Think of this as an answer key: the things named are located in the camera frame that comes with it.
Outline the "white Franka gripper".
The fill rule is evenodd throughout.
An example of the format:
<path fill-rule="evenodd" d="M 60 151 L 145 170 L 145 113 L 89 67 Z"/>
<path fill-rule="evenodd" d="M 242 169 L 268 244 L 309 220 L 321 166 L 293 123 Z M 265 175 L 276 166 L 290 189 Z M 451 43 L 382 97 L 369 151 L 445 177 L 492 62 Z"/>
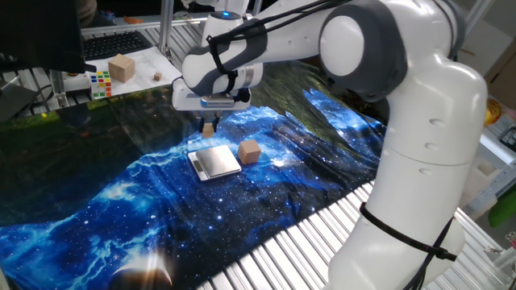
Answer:
<path fill-rule="evenodd" d="M 246 110 L 251 105 L 252 95 L 250 89 L 239 89 L 236 95 L 214 94 L 199 97 L 185 84 L 183 77 L 177 77 L 172 82 L 173 107 L 178 111 L 220 111 L 220 110 Z M 211 122 L 214 133 L 220 122 L 221 112 L 214 113 L 214 120 Z M 199 114 L 198 131 L 203 132 L 206 122 L 206 115 Z"/>

